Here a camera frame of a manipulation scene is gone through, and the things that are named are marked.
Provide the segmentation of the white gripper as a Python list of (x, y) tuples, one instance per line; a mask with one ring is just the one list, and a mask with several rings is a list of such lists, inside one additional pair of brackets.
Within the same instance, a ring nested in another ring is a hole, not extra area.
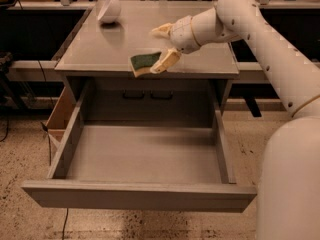
[(160, 55), (150, 68), (152, 74), (160, 74), (174, 66), (181, 53), (190, 54), (201, 48), (197, 37), (196, 17), (186, 16), (174, 24), (166, 23), (151, 30), (151, 35), (157, 38), (169, 38), (175, 48), (170, 48)]

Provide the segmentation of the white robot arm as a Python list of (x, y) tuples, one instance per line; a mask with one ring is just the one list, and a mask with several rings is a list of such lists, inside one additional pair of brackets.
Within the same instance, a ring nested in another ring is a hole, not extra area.
[(152, 66), (155, 74), (208, 43), (247, 43), (292, 117), (262, 157), (256, 239), (320, 240), (320, 69), (263, 18), (255, 0), (218, 0), (152, 34), (173, 45)]

